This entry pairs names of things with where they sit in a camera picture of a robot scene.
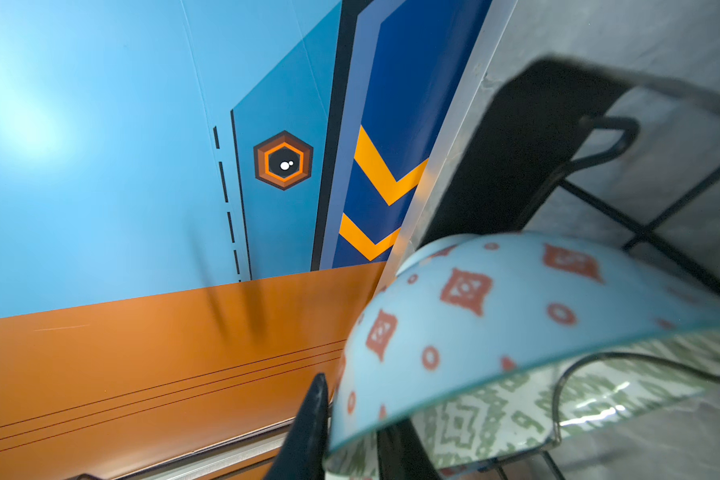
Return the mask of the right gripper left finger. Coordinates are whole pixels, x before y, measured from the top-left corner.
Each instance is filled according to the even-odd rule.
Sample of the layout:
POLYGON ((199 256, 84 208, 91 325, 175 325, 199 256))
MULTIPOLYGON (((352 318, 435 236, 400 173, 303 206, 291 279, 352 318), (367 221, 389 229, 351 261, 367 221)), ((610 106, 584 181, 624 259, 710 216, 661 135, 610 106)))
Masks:
POLYGON ((265 480, 323 480, 328 438, 329 388, 318 373, 294 418, 265 480))

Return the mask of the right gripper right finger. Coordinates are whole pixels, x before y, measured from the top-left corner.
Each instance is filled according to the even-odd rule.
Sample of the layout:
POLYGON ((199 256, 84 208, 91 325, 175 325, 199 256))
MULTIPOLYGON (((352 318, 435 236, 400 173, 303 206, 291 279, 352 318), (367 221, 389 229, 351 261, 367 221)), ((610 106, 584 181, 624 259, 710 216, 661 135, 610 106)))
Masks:
POLYGON ((440 480, 410 419, 377 432, 381 480, 440 480))

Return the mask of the green patterned bowl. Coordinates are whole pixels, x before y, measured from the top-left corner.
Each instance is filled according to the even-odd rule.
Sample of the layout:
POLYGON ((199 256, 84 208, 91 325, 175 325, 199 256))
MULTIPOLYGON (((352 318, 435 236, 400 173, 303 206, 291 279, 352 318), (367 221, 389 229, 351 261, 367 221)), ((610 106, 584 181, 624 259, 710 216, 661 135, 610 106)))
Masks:
POLYGON ((720 298, 588 240, 458 235, 362 311, 340 360, 325 470, 377 478, 410 421, 454 477, 720 382, 720 298))

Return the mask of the black wire dish rack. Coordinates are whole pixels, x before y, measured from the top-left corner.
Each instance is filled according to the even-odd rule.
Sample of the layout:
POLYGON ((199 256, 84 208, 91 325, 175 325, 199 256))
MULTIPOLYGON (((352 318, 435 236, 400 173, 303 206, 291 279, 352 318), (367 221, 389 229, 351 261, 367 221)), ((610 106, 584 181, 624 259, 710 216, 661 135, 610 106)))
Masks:
MULTIPOLYGON (((614 160, 633 144, 639 123, 608 111, 635 87, 720 117, 719 93, 683 81, 571 60, 539 60, 495 95, 411 264, 424 249, 441 248, 458 235, 526 233, 525 224, 555 188, 568 186, 570 174, 614 160)), ((720 281, 657 237, 652 225, 636 222, 587 192, 581 198, 673 259, 697 279, 692 286, 720 298, 720 281)), ((560 443, 479 468, 547 455, 560 443)))

